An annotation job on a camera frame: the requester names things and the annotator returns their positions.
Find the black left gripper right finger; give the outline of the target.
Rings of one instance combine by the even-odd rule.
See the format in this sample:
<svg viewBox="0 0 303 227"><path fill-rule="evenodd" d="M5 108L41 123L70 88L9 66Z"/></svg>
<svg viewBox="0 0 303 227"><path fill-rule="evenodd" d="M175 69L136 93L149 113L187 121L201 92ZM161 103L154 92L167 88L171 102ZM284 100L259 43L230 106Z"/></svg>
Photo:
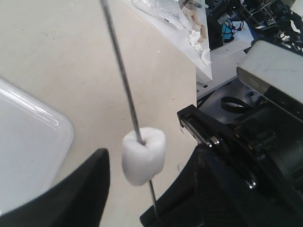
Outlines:
<svg viewBox="0 0 303 227"><path fill-rule="evenodd" d="M256 160L238 148L198 145L175 182L146 210L145 227L263 227Z"/></svg>

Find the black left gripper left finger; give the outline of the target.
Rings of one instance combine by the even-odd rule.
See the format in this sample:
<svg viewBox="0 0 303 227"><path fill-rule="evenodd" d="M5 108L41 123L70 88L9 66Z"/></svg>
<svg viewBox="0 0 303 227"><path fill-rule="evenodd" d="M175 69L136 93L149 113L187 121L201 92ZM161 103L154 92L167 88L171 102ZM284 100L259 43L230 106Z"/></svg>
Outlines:
<svg viewBox="0 0 303 227"><path fill-rule="evenodd" d="M96 150L56 186L0 217L2 227L98 227L110 187L109 152Z"/></svg>

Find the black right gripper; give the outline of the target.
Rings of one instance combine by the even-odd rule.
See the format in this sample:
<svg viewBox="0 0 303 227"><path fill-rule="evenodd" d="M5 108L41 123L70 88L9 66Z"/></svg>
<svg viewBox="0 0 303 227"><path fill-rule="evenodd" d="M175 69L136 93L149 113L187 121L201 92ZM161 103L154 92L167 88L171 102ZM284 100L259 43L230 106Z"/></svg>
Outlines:
<svg viewBox="0 0 303 227"><path fill-rule="evenodd" d="M256 192L264 200L264 227L303 224L303 105L289 97L268 100L230 123L194 105L177 113L198 145L247 151L257 162Z"/></svg>

